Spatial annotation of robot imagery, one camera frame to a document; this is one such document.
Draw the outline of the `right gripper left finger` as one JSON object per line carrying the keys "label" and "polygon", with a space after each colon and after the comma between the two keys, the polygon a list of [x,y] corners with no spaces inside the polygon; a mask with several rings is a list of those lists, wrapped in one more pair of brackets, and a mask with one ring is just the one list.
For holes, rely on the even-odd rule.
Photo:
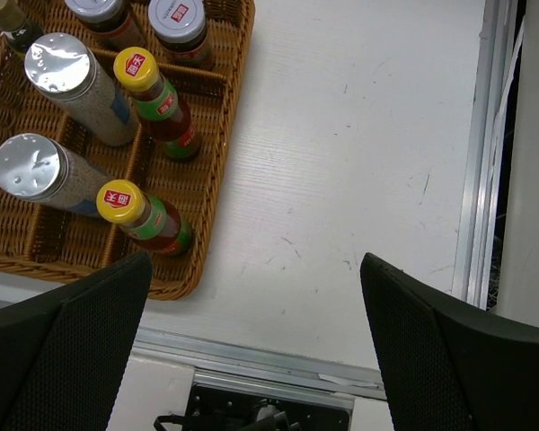
{"label": "right gripper left finger", "polygon": [[104,430],[152,281],[137,252],[0,308],[0,430]]}

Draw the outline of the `white lid jar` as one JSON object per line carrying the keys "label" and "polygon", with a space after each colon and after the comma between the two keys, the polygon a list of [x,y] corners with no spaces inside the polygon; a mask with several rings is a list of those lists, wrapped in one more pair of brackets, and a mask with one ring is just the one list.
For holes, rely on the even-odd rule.
{"label": "white lid jar", "polygon": [[202,1],[154,0],[149,3],[147,14],[155,36],[175,65],[213,68],[214,55]]}
{"label": "white lid jar", "polygon": [[105,48],[144,47],[146,38],[129,1],[66,0],[66,6]]}

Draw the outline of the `small amber bottle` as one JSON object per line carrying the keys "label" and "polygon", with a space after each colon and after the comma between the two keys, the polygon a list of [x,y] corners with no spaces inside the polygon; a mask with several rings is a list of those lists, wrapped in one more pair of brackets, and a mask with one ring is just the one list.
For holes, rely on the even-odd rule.
{"label": "small amber bottle", "polygon": [[44,34],[14,0],[0,0],[0,32],[10,49],[21,58]]}

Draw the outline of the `silver cap shaker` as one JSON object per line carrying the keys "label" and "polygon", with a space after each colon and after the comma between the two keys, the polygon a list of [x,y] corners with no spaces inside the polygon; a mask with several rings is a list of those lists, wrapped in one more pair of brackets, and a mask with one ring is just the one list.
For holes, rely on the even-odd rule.
{"label": "silver cap shaker", "polygon": [[129,144],[138,120],[115,81],[78,38],[53,32],[36,39],[24,58],[34,88],[105,145]]}
{"label": "silver cap shaker", "polygon": [[98,218],[106,172],[58,142],[34,133],[0,145],[0,189],[26,202]]}

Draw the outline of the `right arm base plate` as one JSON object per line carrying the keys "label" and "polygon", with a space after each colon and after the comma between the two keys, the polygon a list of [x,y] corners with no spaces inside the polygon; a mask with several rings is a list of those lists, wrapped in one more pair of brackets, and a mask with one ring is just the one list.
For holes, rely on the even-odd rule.
{"label": "right arm base plate", "polygon": [[348,430],[345,409],[195,384],[185,412],[156,417],[155,430]]}

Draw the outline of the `red sauce bottle yellow cap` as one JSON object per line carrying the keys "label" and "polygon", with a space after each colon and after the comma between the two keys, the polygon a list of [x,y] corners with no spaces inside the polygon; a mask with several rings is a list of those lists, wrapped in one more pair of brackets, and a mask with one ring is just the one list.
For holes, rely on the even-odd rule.
{"label": "red sauce bottle yellow cap", "polygon": [[145,193],[129,180],[105,183],[97,194],[96,206],[102,218],[147,251],[179,256],[190,249],[190,222],[174,205]]}

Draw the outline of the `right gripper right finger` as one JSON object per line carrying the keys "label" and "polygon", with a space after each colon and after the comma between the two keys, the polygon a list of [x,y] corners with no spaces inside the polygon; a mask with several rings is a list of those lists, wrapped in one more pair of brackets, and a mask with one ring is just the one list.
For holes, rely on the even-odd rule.
{"label": "right gripper right finger", "polygon": [[396,430],[539,430],[539,328],[421,283],[372,253],[360,267]]}

